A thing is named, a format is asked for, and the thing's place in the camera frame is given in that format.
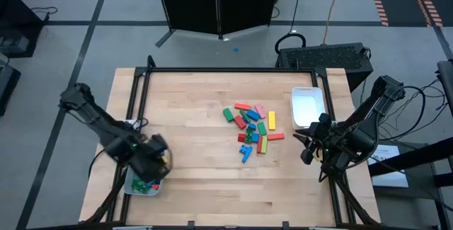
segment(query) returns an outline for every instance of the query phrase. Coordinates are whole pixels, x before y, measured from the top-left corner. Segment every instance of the yellow block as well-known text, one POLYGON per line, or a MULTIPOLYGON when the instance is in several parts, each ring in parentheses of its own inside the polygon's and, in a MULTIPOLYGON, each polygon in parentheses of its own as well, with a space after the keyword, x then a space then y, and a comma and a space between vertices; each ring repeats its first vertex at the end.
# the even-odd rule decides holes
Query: yellow block
POLYGON ((275 130, 275 112, 274 111, 268 111, 269 115, 269 130, 275 130))
POLYGON ((261 153, 266 154, 267 149, 268 149, 268 137, 263 135, 263 140, 261 142, 261 153))

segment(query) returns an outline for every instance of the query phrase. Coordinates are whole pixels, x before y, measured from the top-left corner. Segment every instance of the wooden tabletop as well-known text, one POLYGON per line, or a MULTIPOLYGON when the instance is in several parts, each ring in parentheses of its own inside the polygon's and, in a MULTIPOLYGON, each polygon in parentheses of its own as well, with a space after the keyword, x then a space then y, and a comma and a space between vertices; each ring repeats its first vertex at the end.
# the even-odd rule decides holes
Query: wooden tabletop
MULTIPOLYGON (((117 69, 107 112, 124 120, 134 69, 117 69)), ((337 120, 353 111, 343 69, 328 69, 337 120)), ((318 183, 320 163, 302 163, 303 144, 292 137, 289 100, 295 86, 311 86, 301 73, 153 73, 142 131, 163 135, 173 152, 173 170, 158 197, 132 196, 127 215, 131 225, 197 226, 334 226, 328 181, 318 183), (270 141, 267 154, 256 146, 246 163, 239 153, 238 133, 244 133, 222 114, 235 103, 274 110, 277 129, 285 139, 270 141)), ((137 114, 142 85, 134 113, 137 114)), ((91 216, 111 189, 115 162, 103 154, 95 162, 80 219, 91 216)), ((348 170, 352 193, 379 221, 371 179, 365 163, 348 170)), ((343 221, 344 198, 338 190, 343 221)), ((119 219, 122 196, 117 200, 119 219)))

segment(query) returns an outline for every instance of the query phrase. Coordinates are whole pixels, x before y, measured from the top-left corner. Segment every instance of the blue block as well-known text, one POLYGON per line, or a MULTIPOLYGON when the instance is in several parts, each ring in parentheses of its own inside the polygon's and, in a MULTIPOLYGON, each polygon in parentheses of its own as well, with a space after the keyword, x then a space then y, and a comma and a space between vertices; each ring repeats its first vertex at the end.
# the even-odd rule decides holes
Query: blue block
POLYGON ((260 119, 260 115, 257 112, 252 111, 252 110, 247 111, 247 116, 249 116, 252 120, 255 120, 255 121, 260 119))
POLYGON ((252 134, 252 142, 258 142, 259 139, 260 139, 259 134, 252 134))
POLYGON ((250 156, 250 153, 252 153, 252 149, 253 149, 252 146, 246 146, 246 145, 241 146, 241 149, 239 149, 239 152, 241 152, 243 154, 242 163, 245 163, 247 161, 248 156, 250 156))
POLYGON ((251 130, 255 131, 256 130, 256 125, 253 124, 253 123, 250 123, 250 124, 248 124, 247 129, 251 129, 251 130))

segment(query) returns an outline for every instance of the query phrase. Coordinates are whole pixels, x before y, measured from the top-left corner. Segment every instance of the plastic container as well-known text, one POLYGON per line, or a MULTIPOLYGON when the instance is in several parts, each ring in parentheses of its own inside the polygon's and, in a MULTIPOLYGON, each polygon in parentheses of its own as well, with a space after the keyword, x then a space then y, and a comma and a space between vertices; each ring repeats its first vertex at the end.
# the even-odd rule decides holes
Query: plastic container
POLYGON ((142 193, 142 192, 136 191, 136 190, 132 189, 132 181, 134 180, 134 176, 135 176, 134 171, 132 170, 132 168, 128 167, 127 173, 126 173, 125 186, 124 186, 124 190, 125 190, 126 194, 155 196, 155 195, 158 195, 160 193, 160 191, 162 190, 162 185, 164 184, 164 180, 161 180, 158 190, 149 188, 147 193, 142 193))
POLYGON ((292 127, 295 130, 310 127, 325 113, 323 92, 320 88, 296 87, 291 94, 292 127))

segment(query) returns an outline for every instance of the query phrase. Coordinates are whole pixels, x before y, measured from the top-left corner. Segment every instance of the colorful wooden blocks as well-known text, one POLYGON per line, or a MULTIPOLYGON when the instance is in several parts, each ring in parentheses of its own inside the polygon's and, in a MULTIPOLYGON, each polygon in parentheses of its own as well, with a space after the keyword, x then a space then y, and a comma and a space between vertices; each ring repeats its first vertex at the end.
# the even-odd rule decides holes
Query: colorful wooden blocks
POLYGON ((260 115, 253 110, 247 110, 247 116, 249 116, 252 120, 255 121, 260 119, 260 115))
POLYGON ((275 111, 269 111, 269 130, 275 130, 275 111))
POLYGON ((245 163, 247 161, 248 157, 250 156, 250 154, 252 152, 252 149, 253 149, 252 146, 246 146, 246 145, 241 146, 241 149, 239 149, 239 152, 241 152, 243 154, 242 163, 245 163))
POLYGON ((236 109, 242 109, 242 110, 250 110, 252 107, 243 103, 235 103, 234 107, 236 109))
POLYGON ((260 130, 261 135, 266 135, 268 133, 268 132, 266 132, 266 127, 264 125, 264 122, 258 123, 258 130, 260 130))
POLYGON ((247 144, 252 143, 252 135, 253 135, 253 130, 247 129, 247 131, 246 131, 246 143, 247 144))
POLYGON ((246 141, 246 135, 245 134, 239 134, 238 135, 238 142, 245 142, 246 141))
POLYGON ((245 128, 246 127, 246 123, 242 120, 241 116, 237 115, 236 117, 234 117, 234 122, 241 128, 245 128))
POLYGON ((231 111, 228 108, 224 109, 224 115, 225 115, 226 120, 228 120, 228 122, 233 121, 233 119, 234 119, 233 113, 231 113, 231 111))
POLYGON ((250 123, 250 124, 248 124, 248 127, 247 127, 247 128, 248 128, 248 129, 251 129, 251 130, 253 130, 253 131, 255 131, 255 130, 256 130, 256 125, 253 124, 253 123, 250 123))
POLYGON ((260 139, 259 134, 252 134, 252 142, 258 143, 259 139, 260 139))
POLYGON ((256 111, 258 112, 258 114, 260 115, 261 118, 265 118, 266 117, 266 112, 264 111, 263 106, 255 105, 255 108, 256 108, 256 111))
POLYGON ((261 142, 261 153, 266 154, 266 151, 268 150, 268 137, 265 135, 263 136, 263 140, 261 142))
POLYGON ((246 111, 245 111, 245 110, 240 110, 239 112, 240 112, 241 115, 242 115, 243 121, 245 121, 247 124, 250 123, 250 118, 247 117, 246 111))
POLYGON ((261 153, 262 144, 263 144, 263 137, 260 136, 260 139, 258 140, 258 146, 256 147, 256 153, 261 153))
POLYGON ((269 141, 273 141, 273 140, 276 140, 276 139, 284 139, 284 138, 285 138, 285 134, 283 134, 283 133, 269 134, 268 135, 268 140, 269 141))

